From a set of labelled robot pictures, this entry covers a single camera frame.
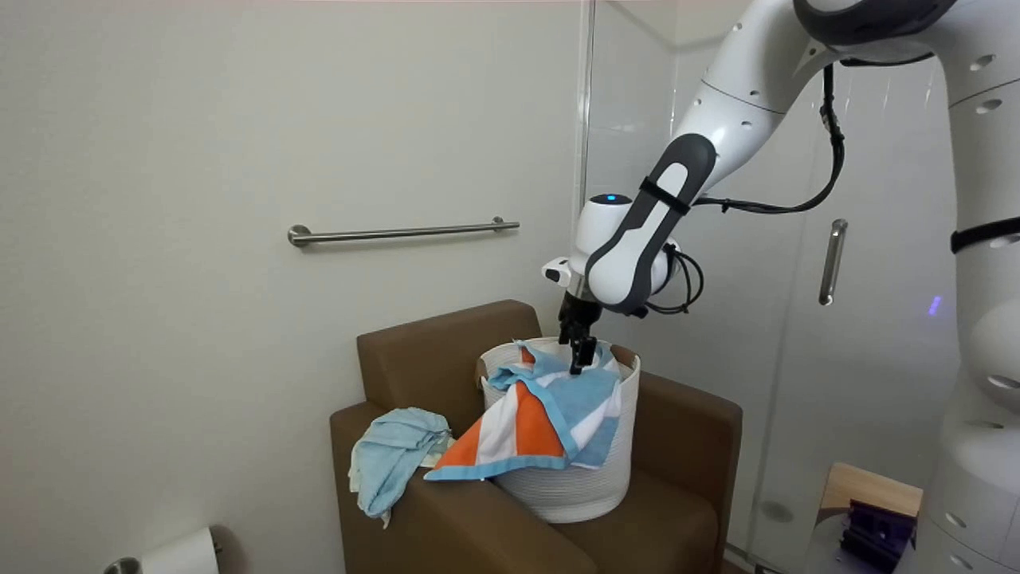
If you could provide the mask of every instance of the cloth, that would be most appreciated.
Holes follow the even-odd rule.
[[[348,483],[356,508],[389,525],[389,510],[414,468],[431,466],[446,447],[449,425],[434,412],[392,409],[378,415],[351,451]]]
[[[480,483],[516,468],[598,468],[620,417],[620,370],[604,341],[571,376],[571,361],[513,341],[513,361],[488,376],[502,393],[426,472],[426,483]]]

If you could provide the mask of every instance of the wall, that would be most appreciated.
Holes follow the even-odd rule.
[[[352,335],[558,306],[583,31],[579,0],[0,0],[0,570],[101,570],[199,524],[241,570],[341,570]],[[284,244],[495,214],[522,230]]]

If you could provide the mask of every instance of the brown armchair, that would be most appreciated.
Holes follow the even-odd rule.
[[[643,372],[627,498],[590,524],[540,524],[495,483],[411,480],[389,530],[348,492],[351,447],[389,409],[439,412],[458,438],[480,415],[473,361],[534,337],[526,304],[488,304],[356,337],[365,403],[331,415],[348,574],[718,574],[740,453],[740,409]]]

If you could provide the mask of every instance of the black joint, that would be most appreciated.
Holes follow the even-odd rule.
[[[991,220],[991,224],[981,224],[981,226],[958,230],[958,233],[954,233],[949,249],[956,256],[956,251],[962,251],[970,247],[993,244],[993,239],[1008,239],[1008,235],[1020,235],[1020,216]]]
[[[649,198],[669,205],[669,211],[676,211],[676,214],[682,214],[682,216],[692,211],[685,202],[666,195],[666,193],[664,193],[656,181],[649,181],[649,179],[641,181],[641,193],[648,193]]]

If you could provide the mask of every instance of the light blue towel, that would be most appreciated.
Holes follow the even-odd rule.
[[[419,409],[378,415],[351,451],[351,492],[365,516],[389,525],[392,504],[403,496],[414,468],[449,447],[446,417]]]

